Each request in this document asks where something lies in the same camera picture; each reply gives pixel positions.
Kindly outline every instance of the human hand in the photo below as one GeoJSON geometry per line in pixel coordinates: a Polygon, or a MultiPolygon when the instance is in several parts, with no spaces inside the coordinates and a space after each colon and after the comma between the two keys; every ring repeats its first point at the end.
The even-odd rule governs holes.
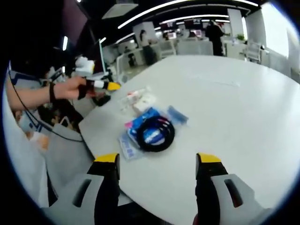
{"type": "MultiPolygon", "coordinates": [[[[86,85],[86,79],[76,76],[67,79],[65,82],[57,83],[54,86],[54,95],[56,99],[78,99],[79,85],[86,85]]],[[[94,91],[87,92],[88,97],[96,96],[94,91]]]]}

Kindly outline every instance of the round table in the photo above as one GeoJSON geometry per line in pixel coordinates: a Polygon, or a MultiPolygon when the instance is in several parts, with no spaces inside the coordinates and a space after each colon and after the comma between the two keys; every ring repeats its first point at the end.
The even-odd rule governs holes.
{"type": "Polygon", "coordinates": [[[192,224],[197,213],[195,156],[214,154],[265,208],[276,207],[300,167],[299,84],[270,68],[215,56],[172,56],[144,70],[80,124],[94,156],[120,152],[120,187],[157,217],[192,224]],[[150,86],[160,105],[189,117],[170,148],[126,161],[118,100],[150,86]]]}

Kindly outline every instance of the black cable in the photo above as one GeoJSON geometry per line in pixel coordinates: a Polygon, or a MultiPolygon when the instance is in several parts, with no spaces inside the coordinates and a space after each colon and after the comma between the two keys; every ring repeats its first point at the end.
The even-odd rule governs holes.
{"type": "Polygon", "coordinates": [[[165,117],[153,116],[145,120],[136,131],[136,141],[144,151],[160,152],[167,149],[173,142],[175,129],[173,124],[165,117]],[[164,142],[153,145],[145,142],[144,132],[148,129],[158,129],[164,137],[164,142]]]}
{"type": "MultiPolygon", "coordinates": [[[[9,75],[9,77],[10,77],[10,80],[12,80],[11,74],[10,74],[10,69],[8,70],[8,75],[9,75]]],[[[59,136],[59,137],[61,137],[61,138],[63,138],[63,139],[66,139],[66,140],[69,140],[69,141],[73,141],[73,142],[83,142],[83,140],[74,140],[74,139],[70,139],[70,138],[64,137],[64,136],[62,136],[62,135],[60,135],[60,134],[57,134],[57,133],[54,132],[52,129],[49,129],[49,127],[48,127],[47,125],[45,125],[45,124],[43,124],[41,121],[39,121],[39,120],[38,120],[38,119],[37,119],[37,118],[29,111],[29,109],[26,107],[26,105],[25,105],[25,104],[23,103],[23,101],[21,100],[21,98],[20,98],[20,96],[19,96],[17,90],[15,89],[15,86],[14,86],[14,85],[13,85],[13,88],[14,88],[15,93],[17,94],[17,96],[18,96],[18,98],[19,98],[21,104],[23,105],[23,107],[24,107],[24,109],[25,109],[26,115],[28,116],[28,118],[30,119],[30,121],[32,122],[32,124],[35,124],[35,123],[33,122],[33,120],[32,120],[31,117],[33,117],[33,118],[38,122],[38,124],[40,124],[42,127],[46,128],[46,129],[49,130],[50,132],[54,133],[55,135],[57,135],[57,136],[59,136]]]]}

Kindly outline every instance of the black wrist strap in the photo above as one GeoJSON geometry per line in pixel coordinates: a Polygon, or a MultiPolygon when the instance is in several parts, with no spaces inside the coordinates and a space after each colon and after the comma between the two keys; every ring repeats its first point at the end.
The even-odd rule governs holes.
{"type": "Polygon", "coordinates": [[[50,102],[53,103],[56,101],[56,97],[54,94],[54,84],[50,83],[49,85],[49,93],[50,93],[50,102]]]}

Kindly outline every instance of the white desk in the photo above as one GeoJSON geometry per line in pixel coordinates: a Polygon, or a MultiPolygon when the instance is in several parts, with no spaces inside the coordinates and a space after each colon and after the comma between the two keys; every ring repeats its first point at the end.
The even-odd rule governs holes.
{"type": "Polygon", "coordinates": [[[173,105],[189,121],[161,153],[130,162],[120,154],[120,187],[131,199],[169,223],[192,224],[195,155],[205,152],[220,157],[263,207],[283,200],[300,166],[299,84],[241,60],[168,57],[127,82],[80,123],[94,156],[121,152],[118,138],[130,118],[120,113],[117,100],[146,85],[161,104],[173,105]]]}

